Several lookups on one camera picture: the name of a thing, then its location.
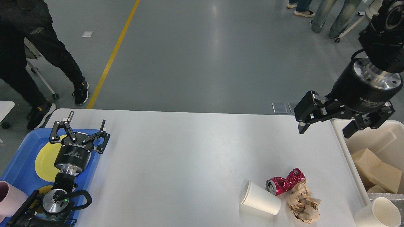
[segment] white sneaker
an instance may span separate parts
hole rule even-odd
[[[298,12],[298,11],[294,11],[293,12],[294,15],[299,16],[299,17],[314,17],[314,12],[313,11],[306,11],[306,12]]]
[[[286,8],[296,8],[297,7],[297,3],[288,3],[288,5],[286,6]]]

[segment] white paper cup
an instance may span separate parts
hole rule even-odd
[[[6,181],[0,181],[0,222],[13,216],[27,198],[24,192]]]
[[[401,215],[390,200],[379,197],[356,213],[354,220],[357,227],[397,227]]]
[[[246,195],[241,204],[276,215],[279,212],[281,200],[249,181]]]

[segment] white table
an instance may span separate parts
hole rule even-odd
[[[14,102],[0,101],[0,122],[6,117],[10,110],[14,107]]]
[[[105,119],[111,134],[77,227],[307,227],[287,209],[290,192],[276,216],[239,204],[248,180],[264,188],[293,168],[322,200],[310,226],[354,227],[364,206],[330,122],[300,135],[294,116],[72,110],[72,128]],[[56,110],[46,127],[70,111]]]

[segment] black pants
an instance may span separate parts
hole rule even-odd
[[[58,40],[47,4],[43,0],[31,2],[33,8],[24,10],[16,1],[0,0],[0,78],[36,107],[46,99],[25,69],[24,37],[73,84],[83,82],[84,77],[65,45]]]

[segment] yellow floor line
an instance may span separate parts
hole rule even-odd
[[[93,95],[91,96],[90,101],[88,102],[87,109],[92,109],[94,106],[95,100],[97,99],[98,94],[100,93],[100,90],[102,88],[102,85],[104,84],[105,78],[108,75],[108,72],[109,72],[109,69],[111,68],[112,63],[114,62],[116,53],[118,52],[119,47],[121,46],[122,40],[125,37],[126,31],[128,30],[130,21],[132,20],[133,15],[135,14],[135,11],[136,11],[137,6],[139,5],[139,2],[140,2],[140,0],[136,0],[135,5],[133,6],[132,11],[129,14],[129,17],[126,20],[125,26],[122,29],[121,35],[119,36],[119,39],[115,44],[115,47],[114,47],[114,50],[112,51],[111,56],[109,57],[109,60],[108,60],[107,65],[105,66],[104,72],[102,73],[101,78],[98,81],[97,87],[95,88],[95,91],[94,91]]]

